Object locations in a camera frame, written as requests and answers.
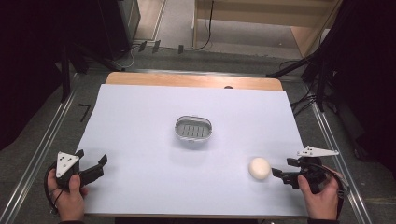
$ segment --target egg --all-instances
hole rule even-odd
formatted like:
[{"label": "egg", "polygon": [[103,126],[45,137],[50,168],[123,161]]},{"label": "egg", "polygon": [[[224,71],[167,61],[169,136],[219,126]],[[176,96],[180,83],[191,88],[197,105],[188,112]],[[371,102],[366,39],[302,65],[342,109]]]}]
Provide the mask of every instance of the egg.
[{"label": "egg", "polygon": [[271,166],[266,159],[258,157],[250,162],[248,171],[254,178],[264,180],[271,173]]}]

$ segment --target white sheet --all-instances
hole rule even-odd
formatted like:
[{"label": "white sheet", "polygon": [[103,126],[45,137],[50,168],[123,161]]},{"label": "white sheet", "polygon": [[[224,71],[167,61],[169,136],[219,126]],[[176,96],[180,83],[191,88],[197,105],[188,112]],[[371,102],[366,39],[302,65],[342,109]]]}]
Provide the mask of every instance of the white sheet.
[{"label": "white sheet", "polygon": [[[206,143],[177,139],[186,115],[211,121]],[[78,149],[81,169],[108,156],[87,214],[306,216],[299,190],[248,172],[255,157],[299,170],[286,164],[303,145],[283,91],[103,85]]]}]

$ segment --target person's right hand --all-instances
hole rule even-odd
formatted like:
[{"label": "person's right hand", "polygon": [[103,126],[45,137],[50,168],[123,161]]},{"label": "person's right hand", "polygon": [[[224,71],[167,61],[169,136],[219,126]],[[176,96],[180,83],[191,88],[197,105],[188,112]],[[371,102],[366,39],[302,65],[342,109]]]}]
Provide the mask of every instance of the person's right hand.
[{"label": "person's right hand", "polygon": [[304,195],[306,210],[312,219],[337,219],[338,184],[334,177],[326,184],[320,193],[313,194],[308,181],[302,175],[298,176],[298,184]]},{"label": "person's right hand", "polygon": [[56,201],[61,221],[82,221],[84,218],[84,199],[87,195],[86,188],[80,188],[79,175],[72,175],[69,181],[69,191],[58,188],[55,177],[55,169],[49,171],[48,188],[53,201],[61,194]]}]

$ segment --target table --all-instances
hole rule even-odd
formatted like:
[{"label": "table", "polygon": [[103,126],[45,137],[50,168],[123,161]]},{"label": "table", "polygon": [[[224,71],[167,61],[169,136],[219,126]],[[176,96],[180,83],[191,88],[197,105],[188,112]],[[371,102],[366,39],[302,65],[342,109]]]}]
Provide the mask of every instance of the table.
[{"label": "table", "polygon": [[[191,111],[214,126],[202,145],[182,143],[174,133],[179,114]],[[306,216],[300,191],[273,176],[257,181],[248,174],[254,157],[263,155],[284,170],[286,158],[303,148],[276,79],[112,73],[78,148],[87,155],[82,170],[108,156],[105,176],[90,185],[88,215]]]},{"label": "table", "polygon": [[[211,0],[195,0],[194,37],[198,19],[209,19]],[[323,31],[332,27],[342,0],[215,0],[213,20],[291,26],[303,57],[311,53]]]}]

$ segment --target sleeve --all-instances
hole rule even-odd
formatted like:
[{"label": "sleeve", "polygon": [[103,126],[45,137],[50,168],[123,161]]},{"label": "sleeve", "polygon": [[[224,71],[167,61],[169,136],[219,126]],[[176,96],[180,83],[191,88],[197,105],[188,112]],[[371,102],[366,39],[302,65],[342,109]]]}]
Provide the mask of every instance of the sleeve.
[{"label": "sleeve", "polygon": [[307,220],[308,224],[340,224],[338,220],[327,220],[327,219],[312,219]]},{"label": "sleeve", "polygon": [[83,221],[63,221],[60,222],[59,224],[84,224]]}]

